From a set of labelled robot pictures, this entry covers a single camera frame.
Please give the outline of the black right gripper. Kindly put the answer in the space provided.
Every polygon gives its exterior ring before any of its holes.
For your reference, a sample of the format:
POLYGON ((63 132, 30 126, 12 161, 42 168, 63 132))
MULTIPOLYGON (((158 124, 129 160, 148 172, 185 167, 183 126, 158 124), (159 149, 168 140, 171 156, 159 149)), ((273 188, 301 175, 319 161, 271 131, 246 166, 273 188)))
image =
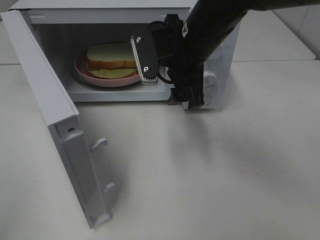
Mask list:
POLYGON ((205 104, 203 91, 203 65, 191 66, 195 59, 183 37, 184 22, 177 14, 166 15, 163 21, 149 24, 159 65, 167 68, 168 79, 160 73, 157 77, 166 84, 174 85, 167 100, 169 106, 188 101, 188 110, 205 104), (178 88, 186 88, 187 95, 178 88))

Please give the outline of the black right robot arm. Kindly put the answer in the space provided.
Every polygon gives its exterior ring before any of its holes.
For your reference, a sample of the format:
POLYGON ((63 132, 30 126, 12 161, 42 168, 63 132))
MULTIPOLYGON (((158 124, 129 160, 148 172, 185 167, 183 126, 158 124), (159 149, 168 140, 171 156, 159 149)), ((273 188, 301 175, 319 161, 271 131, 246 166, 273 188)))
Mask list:
POLYGON ((171 85, 169 105, 186 109, 220 107, 239 23, 249 11, 316 5, 315 0, 199 0, 186 20, 168 14, 152 22, 144 37, 147 77, 171 85))

